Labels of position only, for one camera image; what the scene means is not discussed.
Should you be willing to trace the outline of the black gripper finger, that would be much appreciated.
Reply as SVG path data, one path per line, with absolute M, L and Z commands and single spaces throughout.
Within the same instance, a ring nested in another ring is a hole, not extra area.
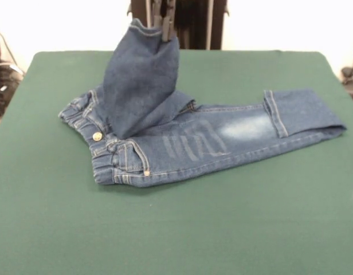
M 153 27 L 161 28 L 163 23 L 163 17 L 161 14 L 162 0 L 153 0 L 152 2 L 152 16 L 153 16 Z
M 169 42 L 174 34 L 176 0 L 162 1 L 162 40 Z

